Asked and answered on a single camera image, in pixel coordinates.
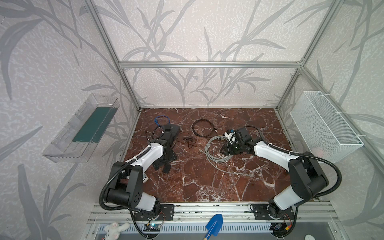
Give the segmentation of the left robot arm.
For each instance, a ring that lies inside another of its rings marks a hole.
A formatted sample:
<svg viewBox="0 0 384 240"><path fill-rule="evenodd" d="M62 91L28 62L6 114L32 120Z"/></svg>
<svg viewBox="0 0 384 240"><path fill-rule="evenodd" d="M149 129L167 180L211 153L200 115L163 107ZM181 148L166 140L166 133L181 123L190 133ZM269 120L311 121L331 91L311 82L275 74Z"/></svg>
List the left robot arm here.
<svg viewBox="0 0 384 240"><path fill-rule="evenodd" d="M125 162L116 162L103 186L99 204L107 211L128 209L158 215L159 200L143 190L145 171L154 163L172 161L176 157L172 144L167 140L155 139L139 154Z"/></svg>

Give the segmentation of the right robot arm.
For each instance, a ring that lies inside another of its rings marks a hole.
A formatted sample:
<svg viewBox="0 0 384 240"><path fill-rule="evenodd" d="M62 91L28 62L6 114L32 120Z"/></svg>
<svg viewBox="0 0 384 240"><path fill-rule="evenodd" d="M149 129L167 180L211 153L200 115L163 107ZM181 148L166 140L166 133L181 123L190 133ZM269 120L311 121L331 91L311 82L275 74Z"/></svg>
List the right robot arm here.
<svg viewBox="0 0 384 240"><path fill-rule="evenodd" d="M313 198L328 195L339 188L342 183L342 173L332 162L314 156L309 152L303 154L277 147L265 140L263 134L253 138L245 126L238 130L228 130L224 138L228 141L221 153L225 156L251 154L269 160L285 170L290 175L291 185L269 200L267 211L270 218L278 220L291 210ZM329 180L320 163L325 163L334 169L337 175L335 184L328 190Z"/></svg>

